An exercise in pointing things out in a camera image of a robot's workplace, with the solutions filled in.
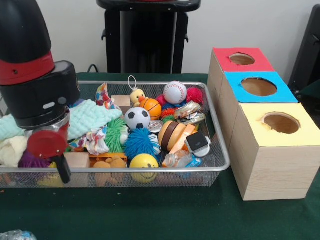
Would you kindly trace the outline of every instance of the blue paper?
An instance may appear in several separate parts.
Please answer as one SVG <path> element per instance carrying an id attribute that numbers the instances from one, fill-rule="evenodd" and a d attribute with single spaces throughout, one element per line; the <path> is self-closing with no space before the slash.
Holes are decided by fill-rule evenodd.
<path id="1" fill-rule="evenodd" d="M 270 72 L 225 72 L 235 98 L 240 103 L 297 103 L 297 99 L 292 94 L 287 84 L 278 73 Z M 247 92 L 242 86 L 242 81 L 248 78 L 262 78 L 273 83 L 277 92 L 269 96 L 256 96 Z"/>

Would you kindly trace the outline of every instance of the white wall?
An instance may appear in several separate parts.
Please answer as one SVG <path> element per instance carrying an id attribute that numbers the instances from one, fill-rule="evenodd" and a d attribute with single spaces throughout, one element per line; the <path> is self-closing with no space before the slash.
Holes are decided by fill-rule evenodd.
<path id="1" fill-rule="evenodd" d="M 69 60 L 77 72 L 94 63 L 107 70 L 104 10 L 95 0 L 37 0 L 56 61 Z M 288 81 L 312 7 L 318 0 L 202 0 L 189 13 L 183 73 L 208 73 L 212 47 L 259 47 Z"/>

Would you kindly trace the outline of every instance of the baseball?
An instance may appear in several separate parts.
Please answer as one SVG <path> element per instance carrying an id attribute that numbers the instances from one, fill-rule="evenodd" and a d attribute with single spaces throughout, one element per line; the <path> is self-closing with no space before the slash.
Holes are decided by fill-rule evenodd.
<path id="1" fill-rule="evenodd" d="M 172 81 L 164 87 L 163 95 L 168 103 L 180 104 L 187 98 L 187 88 L 179 81 Z"/>

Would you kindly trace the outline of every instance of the red paper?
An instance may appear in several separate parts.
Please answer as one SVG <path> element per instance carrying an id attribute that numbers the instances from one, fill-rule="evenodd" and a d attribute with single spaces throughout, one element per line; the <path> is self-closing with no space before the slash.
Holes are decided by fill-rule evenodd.
<path id="1" fill-rule="evenodd" d="M 274 68 L 259 48 L 234 47 L 213 48 L 215 56 L 224 72 L 274 72 Z M 230 60 L 234 54 L 246 54 L 254 58 L 250 65 L 239 65 Z"/>

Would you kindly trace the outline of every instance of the yellow smiley face ball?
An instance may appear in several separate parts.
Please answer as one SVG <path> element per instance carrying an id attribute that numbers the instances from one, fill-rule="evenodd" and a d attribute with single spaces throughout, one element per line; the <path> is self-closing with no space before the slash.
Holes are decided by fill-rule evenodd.
<path id="1" fill-rule="evenodd" d="M 130 163 L 130 168 L 158 168 L 157 160 L 149 154 L 139 154 Z M 131 177 L 138 183 L 151 183 L 156 177 L 156 172 L 137 172 L 131 173 Z"/>

